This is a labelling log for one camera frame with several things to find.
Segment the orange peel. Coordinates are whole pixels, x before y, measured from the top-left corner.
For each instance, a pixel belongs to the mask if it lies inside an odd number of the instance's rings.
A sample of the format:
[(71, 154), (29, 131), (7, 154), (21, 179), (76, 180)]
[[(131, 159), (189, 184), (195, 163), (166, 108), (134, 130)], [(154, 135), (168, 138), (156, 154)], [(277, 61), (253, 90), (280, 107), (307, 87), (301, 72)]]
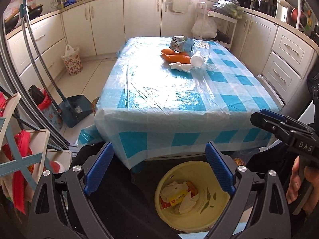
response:
[(162, 58), (169, 63), (190, 64), (190, 56), (186, 52), (175, 52), (170, 48), (161, 51)]

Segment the white plastic bag hanging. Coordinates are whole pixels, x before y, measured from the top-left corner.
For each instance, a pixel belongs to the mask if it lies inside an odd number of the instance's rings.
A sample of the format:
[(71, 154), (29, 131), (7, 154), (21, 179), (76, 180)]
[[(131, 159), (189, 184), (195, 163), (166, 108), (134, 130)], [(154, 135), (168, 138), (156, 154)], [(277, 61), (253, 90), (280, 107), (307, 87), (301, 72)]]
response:
[(213, 40), (217, 37), (217, 24), (208, 15), (207, 4), (199, 2), (196, 4), (195, 23), (191, 29), (192, 37), (202, 40)]

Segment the bag of green vegetables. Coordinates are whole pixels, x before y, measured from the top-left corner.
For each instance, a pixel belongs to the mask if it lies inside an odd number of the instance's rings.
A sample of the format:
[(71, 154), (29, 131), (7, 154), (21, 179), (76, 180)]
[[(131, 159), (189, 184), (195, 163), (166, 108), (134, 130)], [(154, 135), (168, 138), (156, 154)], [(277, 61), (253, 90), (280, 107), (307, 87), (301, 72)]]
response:
[(236, 20), (243, 18), (243, 10), (238, 0), (218, 0), (212, 9)]

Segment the blue dustpan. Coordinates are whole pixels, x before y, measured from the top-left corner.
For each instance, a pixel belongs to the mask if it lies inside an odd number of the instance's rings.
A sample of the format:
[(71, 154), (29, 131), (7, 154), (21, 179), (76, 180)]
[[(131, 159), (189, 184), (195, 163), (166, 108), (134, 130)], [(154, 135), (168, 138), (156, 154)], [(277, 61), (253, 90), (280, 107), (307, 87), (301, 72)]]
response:
[(58, 105), (61, 117), (67, 127), (72, 128), (93, 112), (92, 103), (84, 95), (76, 95), (62, 100)]

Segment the green white milk carton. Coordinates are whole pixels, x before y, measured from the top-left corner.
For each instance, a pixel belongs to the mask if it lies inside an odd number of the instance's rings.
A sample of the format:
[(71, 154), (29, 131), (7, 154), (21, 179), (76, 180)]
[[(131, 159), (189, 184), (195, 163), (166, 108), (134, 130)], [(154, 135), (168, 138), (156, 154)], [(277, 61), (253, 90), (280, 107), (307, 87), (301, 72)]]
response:
[(171, 39), (169, 48), (177, 52), (191, 52), (195, 41), (186, 36), (174, 36)]

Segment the yellow trash bucket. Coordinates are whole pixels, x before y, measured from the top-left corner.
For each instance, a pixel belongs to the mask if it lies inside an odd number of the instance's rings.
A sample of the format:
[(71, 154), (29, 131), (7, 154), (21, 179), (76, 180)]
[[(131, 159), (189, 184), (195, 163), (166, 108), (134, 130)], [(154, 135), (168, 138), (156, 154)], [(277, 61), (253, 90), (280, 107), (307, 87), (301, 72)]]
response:
[(175, 166), (160, 180), (155, 208), (171, 228), (200, 232), (213, 227), (229, 199), (207, 162), (188, 161)]

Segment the clear plastic bottle white cap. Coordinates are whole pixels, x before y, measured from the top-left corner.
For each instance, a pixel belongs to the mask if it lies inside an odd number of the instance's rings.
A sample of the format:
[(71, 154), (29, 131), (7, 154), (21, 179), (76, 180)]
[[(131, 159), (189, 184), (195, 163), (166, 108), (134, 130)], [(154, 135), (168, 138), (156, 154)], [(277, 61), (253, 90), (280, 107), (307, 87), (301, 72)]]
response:
[(210, 43), (203, 40), (195, 40), (191, 53), (191, 65), (195, 68), (202, 67), (208, 61), (210, 55)]

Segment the yellow red snack wrapper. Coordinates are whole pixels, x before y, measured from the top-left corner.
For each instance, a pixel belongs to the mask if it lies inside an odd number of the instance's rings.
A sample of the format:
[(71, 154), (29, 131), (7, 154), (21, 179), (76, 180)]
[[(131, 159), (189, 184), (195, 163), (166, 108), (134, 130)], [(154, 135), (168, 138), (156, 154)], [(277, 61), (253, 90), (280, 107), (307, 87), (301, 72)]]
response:
[(176, 214), (185, 214), (194, 208), (199, 198), (199, 192), (192, 182), (174, 181), (161, 189), (159, 206), (161, 209), (172, 208)]

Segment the white shelf rack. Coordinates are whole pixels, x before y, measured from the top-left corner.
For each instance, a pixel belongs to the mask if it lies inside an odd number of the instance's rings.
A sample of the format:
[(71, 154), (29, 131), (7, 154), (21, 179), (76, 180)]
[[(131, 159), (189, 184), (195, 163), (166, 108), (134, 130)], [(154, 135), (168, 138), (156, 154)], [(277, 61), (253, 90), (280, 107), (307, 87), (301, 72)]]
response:
[(230, 50), (232, 47), (238, 20), (214, 10), (207, 9), (207, 12), (208, 15), (212, 17), (217, 24), (217, 37), (213, 40), (206, 41), (217, 42), (220, 45), (224, 46), (226, 49)]

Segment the black wok pan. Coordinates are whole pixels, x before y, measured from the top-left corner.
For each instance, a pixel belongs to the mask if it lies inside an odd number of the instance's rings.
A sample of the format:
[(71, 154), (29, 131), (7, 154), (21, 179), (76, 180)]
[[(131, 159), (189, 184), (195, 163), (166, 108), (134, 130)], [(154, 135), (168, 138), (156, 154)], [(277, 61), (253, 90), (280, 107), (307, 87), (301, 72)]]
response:
[(39, 17), (43, 11), (43, 5), (39, 4), (35, 7), (32, 7), (31, 5), (27, 6), (28, 16), (29, 20), (34, 20), (35, 18)]

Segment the white hanging cutting board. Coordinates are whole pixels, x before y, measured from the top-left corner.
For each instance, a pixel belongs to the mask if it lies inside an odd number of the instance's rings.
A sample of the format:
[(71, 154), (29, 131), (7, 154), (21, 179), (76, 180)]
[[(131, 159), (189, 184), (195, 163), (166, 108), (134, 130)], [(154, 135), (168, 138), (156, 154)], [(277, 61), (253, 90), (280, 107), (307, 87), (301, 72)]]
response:
[(166, 0), (169, 10), (175, 14), (185, 14), (191, 5), (192, 0)]

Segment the white tissue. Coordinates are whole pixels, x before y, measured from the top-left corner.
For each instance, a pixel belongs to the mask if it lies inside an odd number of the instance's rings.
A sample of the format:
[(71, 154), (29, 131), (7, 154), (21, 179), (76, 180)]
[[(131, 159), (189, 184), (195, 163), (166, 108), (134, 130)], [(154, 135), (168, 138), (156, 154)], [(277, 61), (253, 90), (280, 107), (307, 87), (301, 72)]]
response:
[(190, 73), (190, 70), (193, 68), (192, 64), (181, 64), (180, 62), (170, 63), (169, 66), (172, 70), (183, 71), (186, 73)]

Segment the floral shopping bag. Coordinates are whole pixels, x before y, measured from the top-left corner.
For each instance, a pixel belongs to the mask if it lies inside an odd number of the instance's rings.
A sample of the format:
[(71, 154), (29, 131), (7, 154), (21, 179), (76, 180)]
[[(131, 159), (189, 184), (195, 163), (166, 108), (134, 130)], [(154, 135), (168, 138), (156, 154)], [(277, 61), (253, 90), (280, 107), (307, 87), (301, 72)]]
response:
[(61, 56), (61, 59), (70, 76), (75, 76), (83, 70), (80, 59), (80, 48), (73, 48), (71, 45), (67, 44), (65, 47), (65, 54)]

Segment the blue checkered plastic tablecloth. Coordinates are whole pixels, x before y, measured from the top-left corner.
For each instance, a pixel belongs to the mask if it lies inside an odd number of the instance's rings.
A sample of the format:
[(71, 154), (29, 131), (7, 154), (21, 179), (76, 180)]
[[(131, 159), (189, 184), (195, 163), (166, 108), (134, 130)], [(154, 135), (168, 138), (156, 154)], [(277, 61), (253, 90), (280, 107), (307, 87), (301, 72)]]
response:
[(172, 69), (161, 51), (165, 37), (129, 39), (96, 105), (94, 124), (79, 147), (111, 142), (127, 168), (156, 157), (202, 153), (214, 142), (223, 152), (266, 146), (271, 134), (252, 126), (254, 112), (279, 109), (256, 77), (215, 42), (196, 41), (200, 68)]

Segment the blue handled broom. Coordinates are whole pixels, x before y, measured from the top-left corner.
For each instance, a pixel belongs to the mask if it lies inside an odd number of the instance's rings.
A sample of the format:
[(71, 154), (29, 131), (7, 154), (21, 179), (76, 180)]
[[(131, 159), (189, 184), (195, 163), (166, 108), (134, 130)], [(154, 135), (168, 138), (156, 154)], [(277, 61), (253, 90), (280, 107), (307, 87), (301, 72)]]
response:
[(40, 51), (39, 51), (38, 46), (36, 44), (35, 37), (33, 35), (33, 31), (32, 31), (30, 20), (29, 20), (29, 12), (28, 12), (27, 0), (22, 0), (22, 3), (21, 3), (20, 8), (19, 8), (19, 12), (20, 12), (20, 18), (21, 18), (21, 23), (22, 23), (22, 32), (23, 32), (23, 37), (24, 37), (24, 41), (25, 41), (25, 46), (27, 48), (27, 52), (28, 52), (29, 58), (31, 60), (31, 64), (33, 65), (33, 68), (34, 68), (34, 70), (36, 72), (37, 77), (40, 80), (40, 83), (42, 84), (42, 87), (47, 92), (50, 100), (52, 101), (54, 108), (57, 110), (57, 112), (59, 114), (62, 114), (62, 110), (60, 109), (58, 104), (55, 102), (55, 100), (53, 99), (53, 97), (52, 97), (52, 95), (51, 95), (51, 93), (50, 93), (50, 91), (48, 89), (48, 87), (46, 86), (45, 81), (43, 80), (43, 78), (42, 78), (42, 76), (40, 74), (40, 71), (39, 71), (39, 69), (38, 69), (38, 67), (37, 67), (37, 65), (35, 63), (35, 59), (34, 59), (34, 57), (32, 55), (32, 52), (31, 52), (31, 47), (30, 47), (29, 40), (28, 40), (28, 37), (27, 37), (26, 26), (28, 28), (30, 39), (31, 39), (31, 42), (32, 42), (33, 47), (35, 49), (36, 55), (37, 55), (41, 65), (42, 65), (45, 73), (47, 74), (49, 80), (53, 84), (54, 88), (57, 88), (57, 86), (56, 86), (56, 84), (54, 82), (54, 79), (52, 78), (48, 68), (46, 67), (44, 59), (43, 59), (42, 55), (40, 54)]

